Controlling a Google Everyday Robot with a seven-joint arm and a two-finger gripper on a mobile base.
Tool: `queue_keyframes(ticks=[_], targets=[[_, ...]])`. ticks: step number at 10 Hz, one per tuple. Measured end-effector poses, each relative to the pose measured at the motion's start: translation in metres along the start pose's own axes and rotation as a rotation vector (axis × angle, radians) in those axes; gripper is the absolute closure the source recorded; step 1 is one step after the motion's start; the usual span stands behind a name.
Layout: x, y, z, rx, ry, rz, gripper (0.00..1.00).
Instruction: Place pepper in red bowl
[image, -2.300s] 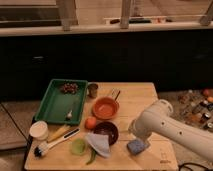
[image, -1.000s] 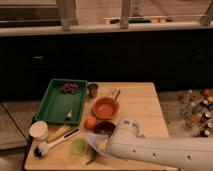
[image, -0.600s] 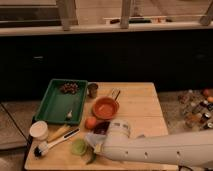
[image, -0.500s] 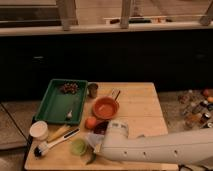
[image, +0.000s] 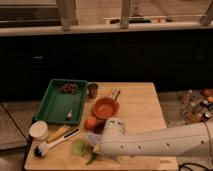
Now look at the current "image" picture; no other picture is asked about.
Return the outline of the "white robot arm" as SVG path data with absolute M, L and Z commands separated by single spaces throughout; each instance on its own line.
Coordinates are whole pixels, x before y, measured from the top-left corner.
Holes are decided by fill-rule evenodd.
M 213 158 L 213 122 L 127 134 L 125 123 L 109 118 L 101 134 L 88 132 L 94 152 L 107 157 L 166 156 Z

